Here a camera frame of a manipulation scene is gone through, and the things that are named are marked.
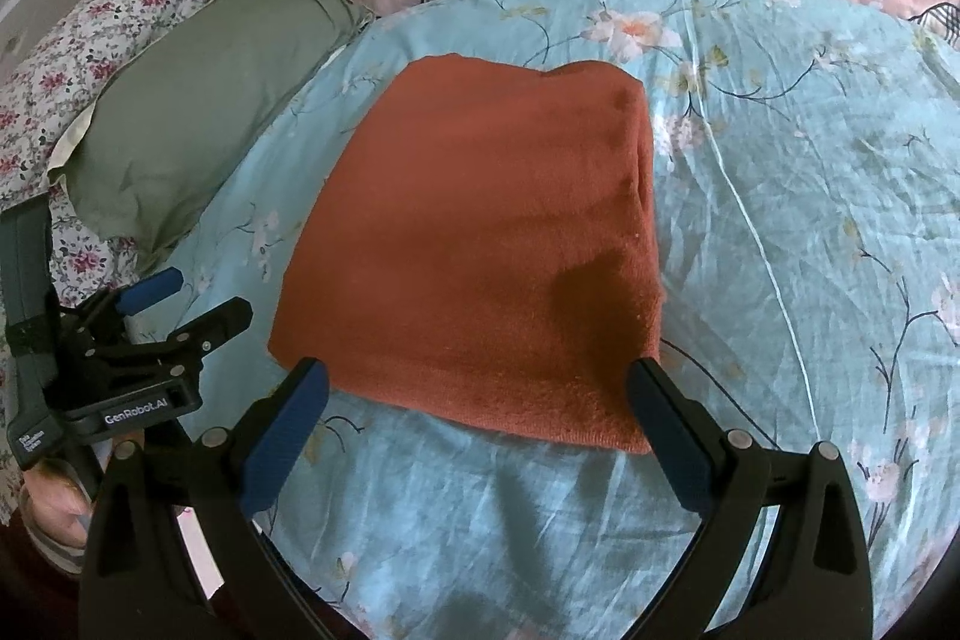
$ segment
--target orange towel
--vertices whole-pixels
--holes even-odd
[[[652,167],[620,68],[416,61],[314,205],[272,355],[470,426],[645,453],[624,383],[658,355]]]

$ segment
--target green pillow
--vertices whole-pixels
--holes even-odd
[[[196,224],[293,95],[372,15],[347,0],[216,0],[114,76],[51,171],[101,239],[141,269]]]

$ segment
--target folded orange cloth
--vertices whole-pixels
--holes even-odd
[[[323,186],[272,355],[470,426],[647,452],[625,378],[659,355],[652,168],[620,68],[416,61]]]

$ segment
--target metal bolt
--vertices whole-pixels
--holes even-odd
[[[200,442],[208,448],[219,448],[227,441],[227,430],[219,426],[207,429],[200,437]]]
[[[840,458],[840,449],[832,442],[821,442],[817,446],[817,450],[827,461],[836,461],[837,458]]]
[[[125,439],[113,449],[113,456],[115,456],[115,458],[119,458],[120,461],[131,458],[134,453],[136,453],[136,443],[131,442],[131,440],[128,439]]]
[[[754,439],[743,429],[731,429],[730,432],[727,432],[727,442],[737,450],[745,451],[754,444]]]

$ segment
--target blue floral bed sheet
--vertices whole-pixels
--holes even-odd
[[[280,381],[265,345],[299,228],[391,79],[448,52],[530,68],[607,60],[643,81],[662,362],[724,427],[787,450],[838,444],[880,637],[960,519],[960,53],[867,7],[440,0],[375,23],[256,143],[170,260],[184,291],[139,324],[150,338],[231,296],[253,303],[253,327],[206,362],[191,434],[233,424]],[[259,520],[371,638],[619,638],[696,528],[651,456],[342,393],[325,414]],[[774,518],[717,623],[741,605]]]

